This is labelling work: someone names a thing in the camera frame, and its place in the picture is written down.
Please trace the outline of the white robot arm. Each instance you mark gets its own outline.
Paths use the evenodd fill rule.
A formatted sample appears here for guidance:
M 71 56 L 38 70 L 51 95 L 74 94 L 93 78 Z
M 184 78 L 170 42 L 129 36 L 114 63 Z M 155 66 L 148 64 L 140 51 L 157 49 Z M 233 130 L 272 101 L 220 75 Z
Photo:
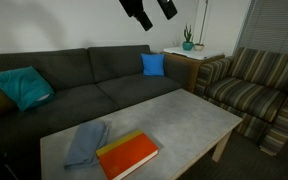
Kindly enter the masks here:
M 172 19 L 178 10 L 173 0 L 156 0 L 167 20 Z M 145 31 L 150 30 L 153 24 L 144 8 L 143 0 L 119 0 L 129 17 L 134 17 Z

